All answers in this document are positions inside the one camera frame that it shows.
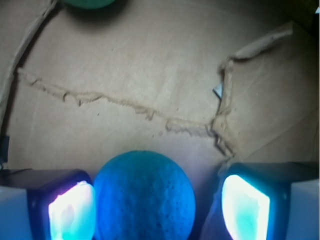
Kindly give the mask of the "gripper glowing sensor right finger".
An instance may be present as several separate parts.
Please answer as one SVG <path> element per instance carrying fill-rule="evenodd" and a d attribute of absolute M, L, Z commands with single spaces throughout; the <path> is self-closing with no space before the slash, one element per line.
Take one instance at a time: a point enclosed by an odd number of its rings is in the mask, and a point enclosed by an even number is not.
<path fill-rule="evenodd" d="M 316 162 L 233 163 L 202 227 L 202 240 L 317 240 L 320 165 Z"/>

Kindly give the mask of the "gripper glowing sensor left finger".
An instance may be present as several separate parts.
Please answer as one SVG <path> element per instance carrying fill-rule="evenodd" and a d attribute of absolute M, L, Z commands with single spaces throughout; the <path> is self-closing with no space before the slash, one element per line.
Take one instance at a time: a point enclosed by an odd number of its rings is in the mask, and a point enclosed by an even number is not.
<path fill-rule="evenodd" d="M 91 240 L 95 225 L 95 189 L 84 170 L 1 170 L 2 240 Z"/>

